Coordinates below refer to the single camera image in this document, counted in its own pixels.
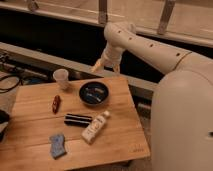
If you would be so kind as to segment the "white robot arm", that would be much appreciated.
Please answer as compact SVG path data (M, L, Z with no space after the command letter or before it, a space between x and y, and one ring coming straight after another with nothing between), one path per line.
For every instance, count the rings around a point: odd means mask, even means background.
M120 71L129 51L164 74L151 106L153 171L213 171L213 59L138 36L129 22L109 22L107 45L92 70Z

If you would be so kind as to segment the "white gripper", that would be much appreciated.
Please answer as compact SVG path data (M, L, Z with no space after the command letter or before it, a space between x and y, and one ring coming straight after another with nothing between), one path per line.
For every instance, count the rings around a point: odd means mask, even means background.
M113 68L116 74L120 74L120 63L122 59L122 49L107 45L101 55L101 60L98 59L95 65L91 68L92 72L102 70L104 67Z

